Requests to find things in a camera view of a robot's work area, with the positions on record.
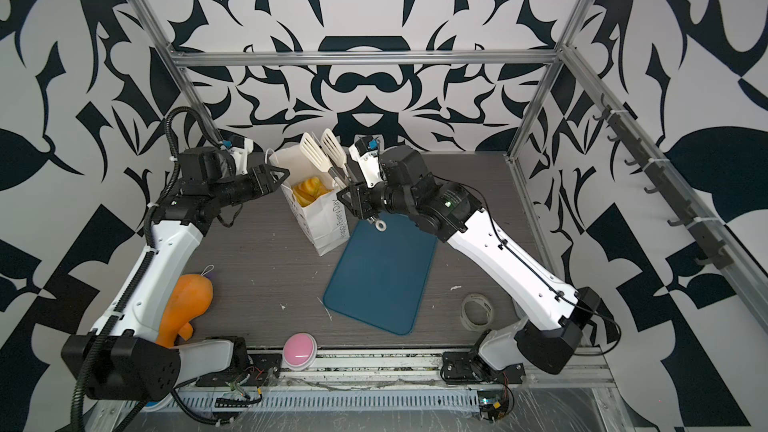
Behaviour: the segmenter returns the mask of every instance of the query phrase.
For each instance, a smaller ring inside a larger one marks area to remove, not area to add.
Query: debris
[[[331,320],[331,322],[333,322],[333,317],[331,317],[331,312],[328,312],[328,307],[326,307],[326,305],[320,300],[320,297],[315,297],[315,298],[320,303],[322,308],[324,308],[326,310],[326,314],[328,314],[328,318]]]

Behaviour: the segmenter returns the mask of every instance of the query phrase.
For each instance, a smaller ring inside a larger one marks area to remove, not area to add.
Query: wood grain surface
[[[485,194],[494,220],[539,258],[502,155],[429,154],[424,159],[436,176]],[[259,160],[260,155],[251,157],[252,162]],[[225,220],[233,213],[232,208],[222,211]],[[347,220],[353,230],[356,220],[349,214]],[[473,344],[479,334],[465,330],[458,318],[461,302],[470,293],[488,297],[496,311],[494,328],[517,320],[509,295],[474,262],[441,242],[413,332],[390,334],[335,312],[329,318],[320,300],[343,249],[318,257],[281,192],[248,202],[232,228],[217,222],[211,227],[184,270],[200,273],[208,264],[215,266],[206,275],[214,284],[214,300],[192,321],[192,340],[236,335],[252,347],[281,348],[292,334],[309,332],[324,348]]]

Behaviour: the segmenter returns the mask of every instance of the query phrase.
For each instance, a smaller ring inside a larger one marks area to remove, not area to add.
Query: white spatula
[[[304,157],[308,158],[314,167],[317,167],[321,172],[330,173],[341,188],[346,187],[344,178],[331,167],[331,159],[322,151],[309,133],[304,132],[299,147]]]
[[[341,144],[336,140],[336,136],[333,135],[331,129],[325,129],[320,138],[320,146],[328,157],[333,160],[333,164],[340,168],[353,182],[357,182],[357,178],[352,173],[349,167],[346,166],[346,152],[341,147]]]

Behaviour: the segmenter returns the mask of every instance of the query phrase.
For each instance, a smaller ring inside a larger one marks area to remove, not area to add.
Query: orange plush toy
[[[177,335],[185,341],[190,340],[193,332],[190,320],[205,313],[213,298],[214,285],[206,277],[199,274],[179,277],[165,306],[158,340],[155,343],[171,348]]]

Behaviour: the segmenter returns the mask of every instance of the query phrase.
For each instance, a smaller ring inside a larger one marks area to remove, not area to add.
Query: shopping bag
[[[290,176],[280,188],[299,226],[315,246],[318,255],[323,255],[349,240],[350,228],[346,224],[344,205],[336,199],[336,194],[341,188],[328,172],[321,172],[314,167],[312,162],[304,157],[298,145],[277,152],[267,151],[266,159],[274,166],[290,170]],[[292,187],[315,176],[320,178],[322,184],[331,192],[318,197],[307,207],[302,207],[293,195]]]

